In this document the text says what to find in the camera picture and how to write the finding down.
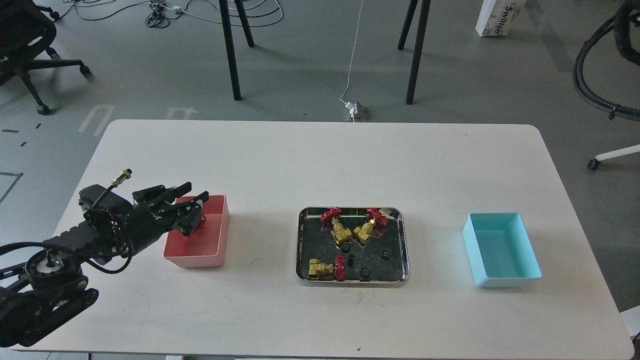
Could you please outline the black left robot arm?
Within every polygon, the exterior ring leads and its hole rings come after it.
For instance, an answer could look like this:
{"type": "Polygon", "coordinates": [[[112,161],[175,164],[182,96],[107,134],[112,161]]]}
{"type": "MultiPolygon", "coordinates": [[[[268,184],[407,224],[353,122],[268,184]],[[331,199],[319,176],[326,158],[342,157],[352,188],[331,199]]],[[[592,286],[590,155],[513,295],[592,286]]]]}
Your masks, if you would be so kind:
{"type": "Polygon", "coordinates": [[[130,264],[133,256],[148,248],[162,234],[178,230],[190,236],[202,219],[210,198],[204,191],[185,202],[176,202],[192,189],[163,185],[135,191],[133,203],[94,184],[78,193],[83,221],[60,235],[39,242],[5,244],[2,255],[23,248],[39,248],[26,262],[2,269],[1,278],[17,281],[1,288],[1,346],[29,347],[73,319],[99,297],[89,288],[82,264],[110,274],[105,268],[120,256],[130,264]]]}

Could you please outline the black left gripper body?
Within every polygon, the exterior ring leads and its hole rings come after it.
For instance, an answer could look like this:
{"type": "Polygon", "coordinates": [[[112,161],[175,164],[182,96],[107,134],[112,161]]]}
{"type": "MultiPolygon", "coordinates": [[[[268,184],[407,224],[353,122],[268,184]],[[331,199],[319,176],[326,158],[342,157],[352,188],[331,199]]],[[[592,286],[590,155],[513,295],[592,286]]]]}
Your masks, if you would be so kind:
{"type": "Polygon", "coordinates": [[[132,193],[134,203],[128,212],[114,216],[115,239],[122,253],[140,253],[162,234],[173,231],[174,200],[168,200],[166,186],[153,186],[132,193]]]}

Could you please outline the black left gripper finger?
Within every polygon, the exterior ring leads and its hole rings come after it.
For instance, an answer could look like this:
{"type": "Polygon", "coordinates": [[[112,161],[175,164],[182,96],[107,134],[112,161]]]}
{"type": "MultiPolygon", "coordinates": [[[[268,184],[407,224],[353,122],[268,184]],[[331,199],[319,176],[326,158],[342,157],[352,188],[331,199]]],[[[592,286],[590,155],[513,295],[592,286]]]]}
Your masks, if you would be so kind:
{"type": "Polygon", "coordinates": [[[191,200],[173,205],[173,230],[180,232],[185,237],[189,237],[201,223],[202,208],[209,198],[209,192],[203,191],[191,200]]]}
{"type": "Polygon", "coordinates": [[[185,194],[189,193],[192,190],[192,183],[185,182],[180,186],[173,186],[167,189],[167,200],[175,201],[176,199],[182,198],[185,194]]]}

